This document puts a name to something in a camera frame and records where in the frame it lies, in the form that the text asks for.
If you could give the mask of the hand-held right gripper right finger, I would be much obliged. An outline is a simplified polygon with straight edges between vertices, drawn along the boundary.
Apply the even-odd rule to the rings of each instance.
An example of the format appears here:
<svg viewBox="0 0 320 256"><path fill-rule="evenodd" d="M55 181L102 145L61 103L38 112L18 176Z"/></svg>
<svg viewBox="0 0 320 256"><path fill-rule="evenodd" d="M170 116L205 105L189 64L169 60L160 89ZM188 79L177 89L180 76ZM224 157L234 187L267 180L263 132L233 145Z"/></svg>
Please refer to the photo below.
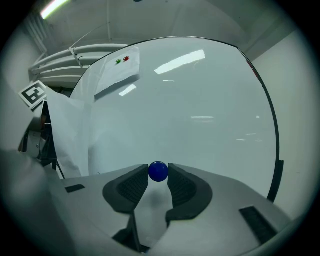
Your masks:
<svg viewBox="0 0 320 256"><path fill-rule="evenodd" d="M168 187L173 208L154 256L239 256L290 223L271 201L232 178L171 163Z"/></svg>

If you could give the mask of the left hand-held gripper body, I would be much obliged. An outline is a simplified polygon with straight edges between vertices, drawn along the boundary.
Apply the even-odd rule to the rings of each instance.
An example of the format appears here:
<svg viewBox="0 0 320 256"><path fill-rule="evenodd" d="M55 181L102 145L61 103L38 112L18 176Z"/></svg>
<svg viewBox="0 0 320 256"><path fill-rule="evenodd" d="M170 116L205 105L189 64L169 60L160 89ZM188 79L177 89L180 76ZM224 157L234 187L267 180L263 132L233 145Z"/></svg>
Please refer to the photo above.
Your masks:
<svg viewBox="0 0 320 256"><path fill-rule="evenodd" d="M19 149L39 161L42 166L51 165L56 170L57 154L54 146L46 86L38 80L24 88L19 96L33 114Z"/></svg>

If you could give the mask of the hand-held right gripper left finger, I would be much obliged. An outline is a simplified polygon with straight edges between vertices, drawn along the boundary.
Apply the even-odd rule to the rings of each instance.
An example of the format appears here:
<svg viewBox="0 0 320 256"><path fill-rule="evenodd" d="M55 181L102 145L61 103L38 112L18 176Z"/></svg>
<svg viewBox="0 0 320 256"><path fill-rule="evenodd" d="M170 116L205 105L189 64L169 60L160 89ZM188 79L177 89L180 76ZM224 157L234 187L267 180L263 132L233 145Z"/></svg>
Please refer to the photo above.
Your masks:
<svg viewBox="0 0 320 256"><path fill-rule="evenodd" d="M135 208L148 187L148 165L77 178L49 172L49 189L77 256L140 256Z"/></svg>

